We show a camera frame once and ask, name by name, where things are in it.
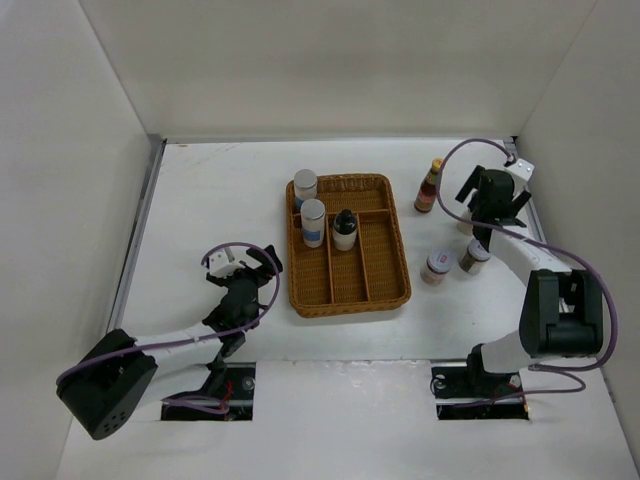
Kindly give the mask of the red sauce bottle yellow cap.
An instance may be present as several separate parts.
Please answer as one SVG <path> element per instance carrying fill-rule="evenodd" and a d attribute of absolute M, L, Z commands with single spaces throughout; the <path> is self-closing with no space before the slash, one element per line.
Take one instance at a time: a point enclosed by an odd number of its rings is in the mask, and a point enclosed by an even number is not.
<path fill-rule="evenodd" d="M 437 199 L 437 181 L 439 178 L 439 173 L 442 167 L 443 159 L 435 158 L 432 163 L 429 171 L 424 177 L 418 193 L 416 195 L 414 201 L 414 208 L 419 213 L 429 213 Z"/>

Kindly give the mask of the white jar silver lid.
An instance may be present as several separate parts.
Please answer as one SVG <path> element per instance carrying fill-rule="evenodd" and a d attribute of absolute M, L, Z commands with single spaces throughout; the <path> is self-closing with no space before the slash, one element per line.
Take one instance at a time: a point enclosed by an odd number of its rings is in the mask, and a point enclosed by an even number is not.
<path fill-rule="evenodd" d="M 318 248 L 324 241 L 326 209 L 322 201 L 305 200 L 300 207 L 303 242 L 310 248 Z"/>
<path fill-rule="evenodd" d="M 302 169 L 295 173 L 294 179 L 294 200 L 297 210 L 302 204 L 317 195 L 317 175 L 310 169 Z"/>

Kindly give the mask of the white grinder grey top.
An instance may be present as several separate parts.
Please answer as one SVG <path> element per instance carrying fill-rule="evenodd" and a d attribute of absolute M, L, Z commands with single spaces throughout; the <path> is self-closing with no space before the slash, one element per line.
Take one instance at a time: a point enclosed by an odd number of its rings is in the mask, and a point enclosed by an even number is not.
<path fill-rule="evenodd" d="M 472 212 L 469 209 L 466 209 L 461 214 L 461 219 L 457 222 L 458 230 L 465 236 L 473 235 L 473 225 L 470 224 L 472 218 Z"/>

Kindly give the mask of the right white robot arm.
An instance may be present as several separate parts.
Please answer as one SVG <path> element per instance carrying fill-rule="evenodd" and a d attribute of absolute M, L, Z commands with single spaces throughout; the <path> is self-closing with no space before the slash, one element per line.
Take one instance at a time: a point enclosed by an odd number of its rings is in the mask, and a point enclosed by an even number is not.
<path fill-rule="evenodd" d="M 584 357 L 604 342 L 603 292 L 595 275 L 573 269 L 528 235 L 517 218 L 530 199 L 516 190 L 508 170 L 477 166 L 456 195 L 467 201 L 473 242 L 500 259 L 526 287 L 518 329 L 475 346 L 467 357 L 464 384 L 473 394 L 489 394 L 500 374 L 538 361 Z"/>

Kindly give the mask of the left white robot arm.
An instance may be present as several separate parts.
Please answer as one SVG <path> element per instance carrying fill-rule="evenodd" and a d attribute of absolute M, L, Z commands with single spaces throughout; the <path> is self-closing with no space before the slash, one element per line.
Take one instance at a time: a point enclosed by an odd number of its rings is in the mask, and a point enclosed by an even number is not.
<path fill-rule="evenodd" d="M 273 246 L 243 243 L 252 264 L 234 256 L 236 246 L 219 245 L 201 260 L 207 281 L 224 291 L 203 320 L 150 337 L 114 329 L 57 378 L 58 398 L 92 439 L 113 435 L 137 409 L 154 402 L 204 418 L 229 416 L 234 384 L 226 378 L 226 361 L 274 304 L 260 301 L 260 289 L 279 285 L 283 272 Z"/>

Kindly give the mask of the white bottle black cap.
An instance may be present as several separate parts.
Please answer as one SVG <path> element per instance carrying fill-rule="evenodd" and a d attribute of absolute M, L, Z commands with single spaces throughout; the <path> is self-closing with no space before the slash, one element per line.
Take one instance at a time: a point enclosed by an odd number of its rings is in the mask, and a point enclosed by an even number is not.
<path fill-rule="evenodd" d="M 357 217 L 349 209 L 335 216 L 332 224 L 332 239 L 338 251 L 348 251 L 355 245 L 357 238 Z"/>

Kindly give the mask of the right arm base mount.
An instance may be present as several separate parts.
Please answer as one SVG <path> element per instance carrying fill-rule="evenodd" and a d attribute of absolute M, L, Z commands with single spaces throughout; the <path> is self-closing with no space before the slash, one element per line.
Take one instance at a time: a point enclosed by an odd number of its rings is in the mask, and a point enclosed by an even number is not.
<path fill-rule="evenodd" d="M 430 390 L 441 421 L 529 419 L 526 400 L 508 398 L 523 391 L 520 374 L 487 373 L 479 345 L 463 362 L 433 364 Z"/>

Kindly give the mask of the brown wicker divided tray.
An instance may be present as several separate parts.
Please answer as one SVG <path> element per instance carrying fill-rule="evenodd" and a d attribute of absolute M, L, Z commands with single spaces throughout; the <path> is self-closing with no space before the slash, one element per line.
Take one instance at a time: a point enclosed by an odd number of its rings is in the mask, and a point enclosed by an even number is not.
<path fill-rule="evenodd" d="M 411 296 L 409 272 L 389 179 L 377 173 L 323 175 L 317 198 L 326 207 L 325 239 L 303 242 L 294 183 L 285 190 L 289 300 L 302 317 L 396 309 Z M 332 223 L 342 210 L 357 219 L 354 246 L 340 251 Z"/>

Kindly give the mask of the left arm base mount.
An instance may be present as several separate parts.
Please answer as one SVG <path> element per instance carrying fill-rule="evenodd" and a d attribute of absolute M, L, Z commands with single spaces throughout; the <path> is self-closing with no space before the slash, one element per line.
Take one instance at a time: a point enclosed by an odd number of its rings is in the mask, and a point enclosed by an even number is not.
<path fill-rule="evenodd" d="M 257 364 L 227 361 L 207 365 L 199 389 L 173 395 L 179 405 L 163 403 L 160 420 L 233 422 L 253 419 Z"/>

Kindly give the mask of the dark spice jar red label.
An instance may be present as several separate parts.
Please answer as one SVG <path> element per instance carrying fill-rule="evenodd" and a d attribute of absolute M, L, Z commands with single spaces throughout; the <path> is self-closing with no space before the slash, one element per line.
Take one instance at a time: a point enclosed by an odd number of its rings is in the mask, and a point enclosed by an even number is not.
<path fill-rule="evenodd" d="M 467 274 L 475 275 L 490 259 L 491 253 L 482 246 L 479 240 L 472 239 L 459 260 L 459 266 Z"/>

